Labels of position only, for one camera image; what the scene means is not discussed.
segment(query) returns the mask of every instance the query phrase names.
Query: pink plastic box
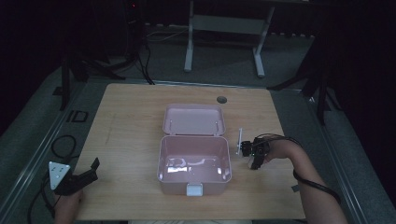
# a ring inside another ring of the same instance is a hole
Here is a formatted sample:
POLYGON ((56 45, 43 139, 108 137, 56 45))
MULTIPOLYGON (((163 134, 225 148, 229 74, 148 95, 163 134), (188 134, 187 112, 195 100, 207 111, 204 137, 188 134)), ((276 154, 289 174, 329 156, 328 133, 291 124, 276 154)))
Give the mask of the pink plastic box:
POLYGON ((231 179, 230 153, 221 107, 166 107, 158 179, 163 193, 221 194, 231 179))

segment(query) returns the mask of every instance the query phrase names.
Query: dark background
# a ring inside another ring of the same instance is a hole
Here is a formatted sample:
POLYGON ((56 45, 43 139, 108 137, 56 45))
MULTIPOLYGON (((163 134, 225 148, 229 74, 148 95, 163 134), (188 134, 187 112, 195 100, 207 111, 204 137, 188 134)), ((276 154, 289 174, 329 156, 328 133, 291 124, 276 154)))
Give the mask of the dark background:
MULTIPOLYGON (((151 25, 185 25, 188 2, 148 0, 144 7, 146 21, 151 25)), ((217 1, 218 5, 211 2, 202 1, 196 9, 207 14, 265 18, 262 12, 268 7, 262 1, 251 1, 243 7, 235 2, 223 6, 225 1, 217 1)), ((321 3, 277 3, 270 32, 285 33, 286 37, 326 34, 327 42, 319 45, 324 54, 328 47, 339 49, 330 86, 395 203, 396 3, 361 0, 348 1, 341 7, 321 3), (322 32, 326 20, 333 26, 322 32)), ((0 2, 1 133, 47 75, 60 66, 70 46, 106 56, 103 38, 87 35, 98 32, 92 13, 90 1, 0 2)))

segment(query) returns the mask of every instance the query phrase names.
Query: box lid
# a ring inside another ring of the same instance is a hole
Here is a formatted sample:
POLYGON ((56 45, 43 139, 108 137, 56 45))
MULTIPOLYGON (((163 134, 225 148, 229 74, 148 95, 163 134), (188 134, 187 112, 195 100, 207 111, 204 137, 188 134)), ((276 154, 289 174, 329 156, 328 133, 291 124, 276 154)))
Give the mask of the box lid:
POLYGON ((166 107, 163 131, 173 135, 223 135, 224 118, 218 105, 171 104, 166 107))

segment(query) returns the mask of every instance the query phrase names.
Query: box latch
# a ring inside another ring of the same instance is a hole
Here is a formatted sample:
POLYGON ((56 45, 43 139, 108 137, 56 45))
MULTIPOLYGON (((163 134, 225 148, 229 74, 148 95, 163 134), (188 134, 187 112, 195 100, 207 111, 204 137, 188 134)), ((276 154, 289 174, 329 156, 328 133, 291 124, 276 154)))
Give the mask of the box latch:
POLYGON ((202 184, 187 184, 187 196, 203 196, 204 186, 202 184))

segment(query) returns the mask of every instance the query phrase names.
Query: gray floor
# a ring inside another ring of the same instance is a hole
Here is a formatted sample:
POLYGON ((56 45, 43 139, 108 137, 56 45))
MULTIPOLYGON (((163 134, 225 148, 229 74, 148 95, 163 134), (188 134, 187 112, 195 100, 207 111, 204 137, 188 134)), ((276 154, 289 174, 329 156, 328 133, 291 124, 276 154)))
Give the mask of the gray floor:
MULTIPOLYGON (((183 28, 169 28, 178 32, 183 28)), ((266 77, 258 78, 249 43, 254 38, 244 37, 244 42, 232 44, 216 41, 212 34, 197 34, 192 71, 185 73, 184 35, 162 40, 166 35, 151 35, 151 56, 148 71, 157 84, 182 82, 265 88, 293 77, 312 39, 271 35, 267 37, 262 52, 266 77)), ((141 51, 145 61, 148 52, 141 51)), ((125 83, 140 82, 142 75, 136 64, 117 71, 127 77, 125 83)), ((0 176, 2 221, 25 223, 30 201, 40 185, 49 160, 58 160, 47 153, 56 136, 73 134, 78 153, 84 144, 106 85, 114 80, 92 74, 88 83, 73 82, 74 101, 64 111, 59 111, 60 97, 52 92, 60 85, 60 70, 51 74, 32 97, 15 122, 0 139, 0 176), (84 123, 67 122, 72 110, 89 112, 84 123), (41 160, 37 166, 29 161, 41 160)), ((346 116, 334 108, 325 113, 326 126, 318 124, 315 102, 304 98, 297 90, 304 82, 287 90, 273 91, 282 127, 286 135, 301 141, 312 161, 329 186, 344 196, 343 209, 350 223, 394 223, 395 209, 382 189, 359 139, 354 134, 346 116)), ((64 150, 71 147, 64 142, 64 150)), ((44 204, 38 200, 34 206, 34 223, 51 223, 44 204)), ((260 223, 299 223, 294 220, 255 220, 260 223)))

